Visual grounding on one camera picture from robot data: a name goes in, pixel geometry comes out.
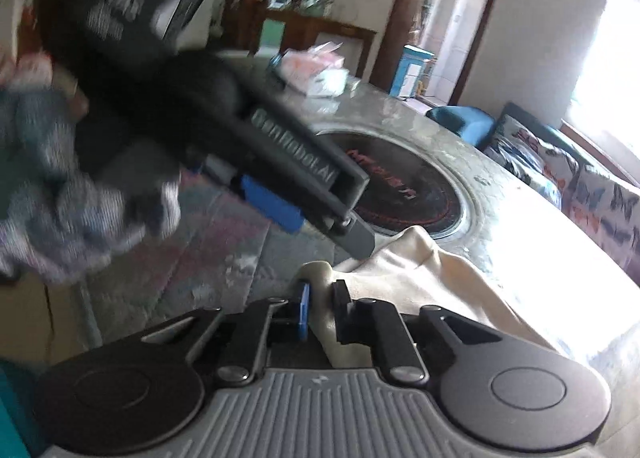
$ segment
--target floor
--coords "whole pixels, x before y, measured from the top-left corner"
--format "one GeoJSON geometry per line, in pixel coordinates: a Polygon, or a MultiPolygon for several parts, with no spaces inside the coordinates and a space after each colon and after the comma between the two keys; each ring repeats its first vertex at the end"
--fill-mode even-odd
{"type": "Polygon", "coordinates": [[[415,98],[408,98],[404,101],[404,103],[414,109],[416,112],[420,113],[423,117],[427,114],[428,111],[433,109],[433,106],[427,105],[420,100],[416,100],[415,98]]]}
{"type": "Polygon", "coordinates": [[[431,105],[431,107],[441,107],[443,105],[447,105],[447,102],[436,98],[435,96],[421,96],[420,100],[425,104],[431,105]]]}

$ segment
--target induction cooktop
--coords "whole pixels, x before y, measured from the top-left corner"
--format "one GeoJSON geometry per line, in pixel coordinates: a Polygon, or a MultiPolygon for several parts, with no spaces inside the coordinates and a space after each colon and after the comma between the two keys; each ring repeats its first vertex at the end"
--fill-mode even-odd
{"type": "Polygon", "coordinates": [[[357,213],[382,234],[420,225],[441,239],[456,231],[464,205],[452,182],[431,161],[371,133],[329,131],[331,140],[370,176],[357,213]]]}

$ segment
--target white fabric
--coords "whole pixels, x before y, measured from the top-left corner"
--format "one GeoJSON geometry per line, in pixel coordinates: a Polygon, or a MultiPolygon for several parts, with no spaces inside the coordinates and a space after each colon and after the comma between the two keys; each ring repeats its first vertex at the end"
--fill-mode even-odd
{"type": "Polygon", "coordinates": [[[342,346],[336,342],[331,284],[338,279],[344,279],[353,299],[386,300],[406,314],[417,314],[420,307],[435,304],[502,332],[553,348],[500,298],[473,264],[441,250],[420,227],[411,227],[396,235],[370,259],[350,259],[335,269],[324,261],[308,263],[296,278],[311,283],[311,329],[336,368],[371,365],[369,348],[342,346]]]}

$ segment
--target patterned cloth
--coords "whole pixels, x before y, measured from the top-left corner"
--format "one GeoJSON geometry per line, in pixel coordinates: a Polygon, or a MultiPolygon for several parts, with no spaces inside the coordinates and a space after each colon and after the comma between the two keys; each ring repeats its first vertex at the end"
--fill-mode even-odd
{"type": "Polygon", "coordinates": [[[0,275],[33,269],[56,284],[104,268],[146,232],[167,237],[180,208],[177,170],[139,195],[83,174],[70,102],[51,85],[48,56],[16,66],[0,52],[0,275]]]}
{"type": "Polygon", "coordinates": [[[640,189],[537,138],[505,115],[484,153],[553,203],[640,284],[640,189]]]}
{"type": "Polygon", "coordinates": [[[568,216],[640,284],[640,189],[610,173],[585,167],[568,216]]]}
{"type": "Polygon", "coordinates": [[[578,163],[569,154],[537,138],[509,115],[498,124],[484,153],[559,209],[578,173],[578,163]]]}

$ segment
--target cloth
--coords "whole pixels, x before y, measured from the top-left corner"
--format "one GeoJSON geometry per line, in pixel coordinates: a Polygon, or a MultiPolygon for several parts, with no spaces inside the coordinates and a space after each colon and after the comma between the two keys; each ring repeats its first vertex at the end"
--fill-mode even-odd
{"type": "Polygon", "coordinates": [[[537,138],[509,115],[501,119],[484,154],[559,209],[578,174],[578,162],[570,154],[537,138]]]}
{"type": "Polygon", "coordinates": [[[70,102],[52,78],[44,54],[17,66],[0,54],[0,274],[28,268],[58,284],[104,268],[147,231],[167,237],[180,209],[177,179],[127,195],[81,173],[70,102]]]}
{"type": "Polygon", "coordinates": [[[336,342],[331,284],[337,279],[344,279],[353,299],[386,300],[406,314],[417,314],[420,307],[434,304],[546,348],[559,349],[519,317],[473,264],[441,250],[421,227],[401,232],[362,262],[349,259],[335,269],[324,261],[305,264],[296,279],[311,283],[310,326],[336,368],[371,365],[369,348],[336,342]]]}

